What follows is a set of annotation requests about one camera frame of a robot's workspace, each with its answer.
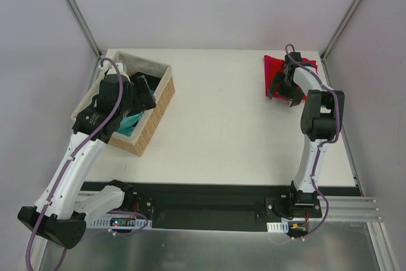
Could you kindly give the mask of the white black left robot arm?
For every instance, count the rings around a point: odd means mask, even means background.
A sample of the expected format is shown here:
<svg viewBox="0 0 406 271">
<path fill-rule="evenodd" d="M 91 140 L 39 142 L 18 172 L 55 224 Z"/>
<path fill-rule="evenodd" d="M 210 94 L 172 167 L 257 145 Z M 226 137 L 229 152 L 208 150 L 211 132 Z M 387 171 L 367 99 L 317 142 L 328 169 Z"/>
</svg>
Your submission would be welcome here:
<svg viewBox="0 0 406 271">
<path fill-rule="evenodd" d="M 137 87 L 125 75 L 107 74 L 91 102 L 76 116 L 69 147 L 46 190 L 17 218 L 36 235 L 66 249 L 82 239 L 86 227 L 112 210 L 151 218 L 152 199 L 126 182 L 112 180 L 98 193 L 76 198 L 93 163 L 133 109 L 141 109 Z"/>
</svg>

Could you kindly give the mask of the woven wicker basket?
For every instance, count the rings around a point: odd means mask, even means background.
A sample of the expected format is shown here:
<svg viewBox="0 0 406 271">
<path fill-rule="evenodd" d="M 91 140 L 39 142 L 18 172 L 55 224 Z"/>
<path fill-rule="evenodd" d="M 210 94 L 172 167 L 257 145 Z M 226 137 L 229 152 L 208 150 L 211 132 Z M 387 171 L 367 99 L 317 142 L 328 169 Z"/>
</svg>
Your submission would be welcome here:
<svg viewBox="0 0 406 271">
<path fill-rule="evenodd" d="M 154 93 L 156 107 L 153 109 L 145 109 L 144 106 L 141 105 L 143 107 L 143 115 L 131 136 L 124 136 L 117 132 L 121 121 L 127 117 L 126 114 L 122 115 L 119 110 L 116 110 L 112 118 L 108 120 L 108 123 L 102 127 L 101 131 L 93 136 L 93 139 L 95 140 L 99 139 L 113 147 L 141 156 L 154 135 L 155 130 L 174 95 L 175 89 L 171 66 L 166 63 L 160 63 L 154 60 L 131 55 L 123 51 L 117 51 L 112 58 L 102 58 L 100 61 L 101 66 L 103 66 L 104 62 L 109 62 L 114 65 L 114 68 L 117 71 L 116 74 L 119 76 L 119 97 L 116 103 L 120 103 L 121 100 L 122 80 L 119 69 L 115 63 L 122 62 L 126 65 L 126 73 L 129 76 L 129 80 L 130 77 L 137 72 L 161 78 Z M 99 92 L 99 83 L 104 77 L 105 76 L 102 73 L 99 75 L 95 83 L 90 87 L 82 101 L 72 113 L 72 119 L 74 121 L 73 130 L 75 133 L 80 132 L 86 135 L 91 134 L 105 119 L 107 119 L 108 115 L 110 115 L 110 113 L 105 114 L 96 109 L 96 97 Z"/>
</svg>

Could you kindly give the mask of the red t shirt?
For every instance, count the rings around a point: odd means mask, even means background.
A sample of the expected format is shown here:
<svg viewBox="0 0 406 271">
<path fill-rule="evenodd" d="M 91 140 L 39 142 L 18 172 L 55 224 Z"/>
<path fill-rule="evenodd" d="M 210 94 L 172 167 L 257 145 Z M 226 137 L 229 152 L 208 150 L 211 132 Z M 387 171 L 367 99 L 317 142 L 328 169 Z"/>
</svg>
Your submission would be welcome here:
<svg viewBox="0 0 406 271">
<path fill-rule="evenodd" d="M 277 72 L 283 72 L 284 70 L 282 68 L 283 64 L 284 64 L 284 60 L 285 59 L 278 59 L 278 58 L 274 58 L 268 55 L 264 56 L 264 65 L 265 65 L 265 91 L 266 91 L 266 96 L 269 98 L 268 96 L 268 89 L 270 87 L 270 83 L 273 79 L 273 77 L 275 76 L 275 74 Z M 288 100 L 288 96 L 284 96 L 283 98 L 284 100 Z"/>
</svg>

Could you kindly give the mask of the teal t shirt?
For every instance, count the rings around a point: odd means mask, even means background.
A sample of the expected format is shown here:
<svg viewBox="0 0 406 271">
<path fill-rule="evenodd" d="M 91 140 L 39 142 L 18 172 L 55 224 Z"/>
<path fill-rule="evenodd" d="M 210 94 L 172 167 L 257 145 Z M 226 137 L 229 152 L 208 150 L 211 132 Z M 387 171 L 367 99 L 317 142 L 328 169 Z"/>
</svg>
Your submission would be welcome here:
<svg viewBox="0 0 406 271">
<path fill-rule="evenodd" d="M 124 136 L 131 136 L 136 125 L 140 121 L 143 113 L 140 112 L 138 114 L 134 114 L 131 116 L 125 117 L 121 123 L 120 126 L 117 130 L 118 134 L 124 135 Z"/>
</svg>

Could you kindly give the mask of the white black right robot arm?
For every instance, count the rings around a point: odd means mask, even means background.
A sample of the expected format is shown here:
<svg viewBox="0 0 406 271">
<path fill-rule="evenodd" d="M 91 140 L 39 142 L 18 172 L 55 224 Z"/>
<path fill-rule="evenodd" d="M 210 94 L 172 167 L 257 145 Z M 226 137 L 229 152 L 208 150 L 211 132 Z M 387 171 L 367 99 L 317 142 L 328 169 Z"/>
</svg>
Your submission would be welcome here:
<svg viewBox="0 0 406 271">
<path fill-rule="evenodd" d="M 326 85 L 314 61 L 297 51 L 284 59 L 266 55 L 265 86 L 268 98 L 283 98 L 291 106 L 302 103 L 300 129 L 304 147 L 296 173 L 285 195 L 272 203 L 272 212 L 281 218 L 321 216 L 318 177 L 327 148 L 339 139 L 345 94 Z"/>
</svg>

